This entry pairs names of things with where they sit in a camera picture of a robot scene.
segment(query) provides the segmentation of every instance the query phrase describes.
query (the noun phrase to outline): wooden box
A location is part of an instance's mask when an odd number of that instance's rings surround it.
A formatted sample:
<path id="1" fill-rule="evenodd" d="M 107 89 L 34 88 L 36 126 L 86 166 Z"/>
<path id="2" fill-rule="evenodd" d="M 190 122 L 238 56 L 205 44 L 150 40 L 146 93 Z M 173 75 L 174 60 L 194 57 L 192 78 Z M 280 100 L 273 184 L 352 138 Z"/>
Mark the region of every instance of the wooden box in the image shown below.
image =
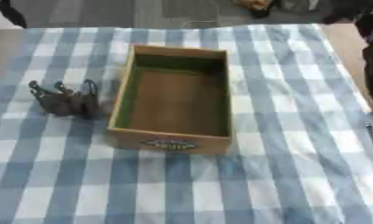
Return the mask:
<path id="1" fill-rule="evenodd" d="M 121 149 L 225 153 L 229 99 L 225 51 L 134 45 L 108 131 Z"/>

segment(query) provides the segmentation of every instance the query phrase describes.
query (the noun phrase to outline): wooden table surface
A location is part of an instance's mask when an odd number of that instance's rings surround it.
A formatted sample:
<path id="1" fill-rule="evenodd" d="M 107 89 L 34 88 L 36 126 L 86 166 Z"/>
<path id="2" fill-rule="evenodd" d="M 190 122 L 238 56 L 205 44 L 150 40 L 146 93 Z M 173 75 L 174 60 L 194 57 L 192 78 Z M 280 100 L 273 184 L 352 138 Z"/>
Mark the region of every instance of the wooden table surface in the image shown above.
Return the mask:
<path id="1" fill-rule="evenodd" d="M 365 63 L 362 58 L 362 49 L 366 46 L 365 41 L 353 24 L 322 25 L 321 28 L 373 110 L 373 101 L 369 97 L 363 75 Z"/>

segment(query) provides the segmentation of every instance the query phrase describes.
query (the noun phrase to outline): table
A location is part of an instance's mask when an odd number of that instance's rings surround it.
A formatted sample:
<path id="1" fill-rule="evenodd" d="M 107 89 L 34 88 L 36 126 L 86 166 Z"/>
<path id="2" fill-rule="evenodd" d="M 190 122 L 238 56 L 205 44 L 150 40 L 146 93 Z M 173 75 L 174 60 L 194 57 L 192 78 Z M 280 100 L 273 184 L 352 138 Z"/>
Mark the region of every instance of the table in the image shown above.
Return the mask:
<path id="1" fill-rule="evenodd" d="M 316 24 L 34 29 L 0 80 L 0 223 L 373 223 L 369 107 Z M 130 44 L 229 51 L 225 156 L 119 150 L 46 116 L 27 83 L 97 81 L 111 105 Z"/>

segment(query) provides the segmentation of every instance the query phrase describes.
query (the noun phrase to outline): floor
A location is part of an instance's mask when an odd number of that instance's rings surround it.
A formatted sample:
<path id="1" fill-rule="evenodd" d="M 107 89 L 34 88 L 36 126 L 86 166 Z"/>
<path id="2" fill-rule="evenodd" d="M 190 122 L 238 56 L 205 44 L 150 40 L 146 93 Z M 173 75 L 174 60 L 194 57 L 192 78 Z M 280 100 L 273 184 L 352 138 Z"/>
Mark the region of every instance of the floor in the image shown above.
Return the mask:
<path id="1" fill-rule="evenodd" d="M 245 24 L 317 23 L 329 12 L 328 0 L 307 14 L 274 10 L 254 19 L 234 0 L 12 0 L 30 27 L 116 26 L 138 28 L 208 28 Z"/>

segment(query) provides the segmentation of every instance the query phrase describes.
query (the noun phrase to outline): green felt lining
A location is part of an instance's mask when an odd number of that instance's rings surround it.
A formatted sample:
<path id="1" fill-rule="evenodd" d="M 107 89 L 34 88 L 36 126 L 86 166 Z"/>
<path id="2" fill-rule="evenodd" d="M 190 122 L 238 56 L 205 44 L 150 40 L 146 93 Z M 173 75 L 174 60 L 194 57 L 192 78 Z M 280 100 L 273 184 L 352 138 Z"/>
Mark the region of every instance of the green felt lining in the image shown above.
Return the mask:
<path id="1" fill-rule="evenodd" d="M 137 97 L 138 84 L 142 78 L 143 70 L 160 71 L 163 73 L 176 73 L 175 75 L 218 75 L 220 74 L 223 87 L 222 105 L 217 109 L 220 114 L 218 123 L 221 124 L 219 133 L 221 137 L 228 137 L 229 131 L 229 93 L 224 59 L 198 59 L 188 57 L 170 57 L 162 55 L 136 55 L 131 65 L 130 78 L 123 94 L 116 127 L 127 129 L 130 125 L 134 102 Z"/>

